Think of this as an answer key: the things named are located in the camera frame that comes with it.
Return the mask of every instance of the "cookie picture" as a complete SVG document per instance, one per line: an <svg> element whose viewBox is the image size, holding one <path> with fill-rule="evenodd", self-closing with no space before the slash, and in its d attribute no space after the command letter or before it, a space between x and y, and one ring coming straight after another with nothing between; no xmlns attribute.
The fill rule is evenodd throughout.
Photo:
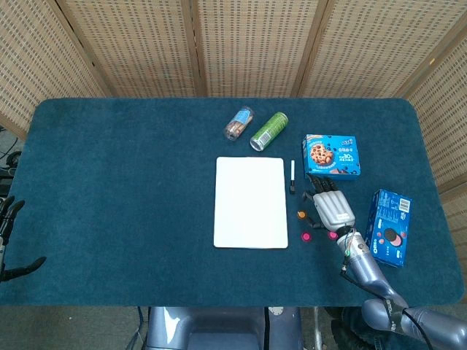
<svg viewBox="0 0 467 350"><path fill-rule="evenodd" d="M328 166L333 162L334 153L324 146L324 144L315 144L310 152L310 158L320 166Z"/></svg>
<svg viewBox="0 0 467 350"><path fill-rule="evenodd" d="M392 228L387 228L385 230L385 238L393 245L393 246L401 246L403 241L402 238L395 232Z"/></svg>

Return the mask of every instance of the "clear plastic container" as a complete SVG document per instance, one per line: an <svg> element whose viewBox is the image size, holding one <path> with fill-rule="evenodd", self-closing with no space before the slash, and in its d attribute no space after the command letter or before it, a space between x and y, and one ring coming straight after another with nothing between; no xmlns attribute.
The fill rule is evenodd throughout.
<svg viewBox="0 0 467 350"><path fill-rule="evenodd" d="M235 117L227 124L224 129L224 135L229 140L237 140L253 120L253 110L247 106L243 106L236 114Z"/></svg>

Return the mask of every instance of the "blue cookie box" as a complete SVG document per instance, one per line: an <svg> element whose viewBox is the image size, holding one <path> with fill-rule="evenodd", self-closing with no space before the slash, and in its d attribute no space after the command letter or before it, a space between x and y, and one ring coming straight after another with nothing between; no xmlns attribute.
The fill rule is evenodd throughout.
<svg viewBox="0 0 467 350"><path fill-rule="evenodd" d="M387 190L378 190L371 202L366 243L374 258L403 267L409 235L412 199Z"/></svg>
<svg viewBox="0 0 467 350"><path fill-rule="evenodd" d="M320 165L313 161L312 149L318 144L332 152L329 164ZM305 176L308 173L332 179L353 180L360 175L357 140L354 136L306 135L302 147Z"/></svg>

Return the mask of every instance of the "green can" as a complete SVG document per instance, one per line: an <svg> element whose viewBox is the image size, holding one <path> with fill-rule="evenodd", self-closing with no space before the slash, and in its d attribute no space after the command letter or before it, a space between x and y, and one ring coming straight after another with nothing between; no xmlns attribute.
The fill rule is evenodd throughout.
<svg viewBox="0 0 467 350"><path fill-rule="evenodd" d="M255 151L262 151L284 130L289 123L287 115L282 112L274 114L263 127L250 139L250 145Z"/></svg>

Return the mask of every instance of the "robotic arm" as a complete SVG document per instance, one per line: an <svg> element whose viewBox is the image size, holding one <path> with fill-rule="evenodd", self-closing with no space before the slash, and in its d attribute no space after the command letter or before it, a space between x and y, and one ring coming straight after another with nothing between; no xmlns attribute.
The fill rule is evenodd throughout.
<svg viewBox="0 0 467 350"><path fill-rule="evenodd" d="M10 279L16 279L17 277L28 275L40 268L46 259L45 257L40 257L32 264L24 268L13 268L12 270L5 270L5 249L7 248L9 237L13 230L13 222L15 221L16 214L24 206L24 201L19 201L12 206L14 201L15 197L8 197L0 204L0 282L5 282L9 281Z"/></svg>
<svg viewBox="0 0 467 350"><path fill-rule="evenodd" d="M330 179L310 176L316 189L312 199L324 226L339 236L337 244L344 254L341 276L375 295L362 305L366 323L376 330L386 330L425 341L430 349L467 349L467 322L426 308L409 308L407 302L390 286L370 254L363 238L354 229L355 216L344 194ZM347 275L351 270L355 279Z"/></svg>

